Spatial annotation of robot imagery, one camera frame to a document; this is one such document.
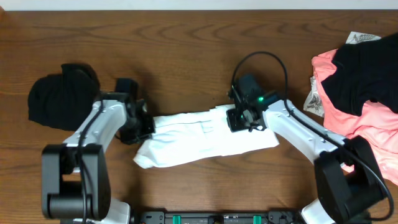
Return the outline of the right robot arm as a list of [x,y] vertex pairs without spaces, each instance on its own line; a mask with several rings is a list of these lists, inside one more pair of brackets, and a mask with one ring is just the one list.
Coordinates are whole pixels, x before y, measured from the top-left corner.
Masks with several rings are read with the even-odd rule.
[[262,90],[231,90],[232,132],[270,129],[314,165],[318,198],[300,211],[301,223],[372,223],[390,219],[394,201],[367,140],[347,139],[320,126],[290,100]]

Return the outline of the white t-shirt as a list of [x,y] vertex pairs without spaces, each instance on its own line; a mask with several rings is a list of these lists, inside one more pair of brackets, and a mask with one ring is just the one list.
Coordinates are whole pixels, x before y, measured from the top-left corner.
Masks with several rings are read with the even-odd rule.
[[134,162],[143,169],[164,168],[279,145],[269,129],[231,132],[226,112],[233,108],[234,105],[219,105],[203,112],[155,117],[155,133],[144,141]]

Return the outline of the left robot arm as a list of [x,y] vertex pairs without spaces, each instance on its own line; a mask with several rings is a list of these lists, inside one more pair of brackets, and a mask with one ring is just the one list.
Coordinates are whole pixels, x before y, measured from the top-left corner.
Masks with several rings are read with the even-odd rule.
[[145,100],[104,93],[81,126],[42,151],[42,213],[61,223],[130,223],[131,207],[111,196],[105,153],[115,134],[137,144],[154,132]]

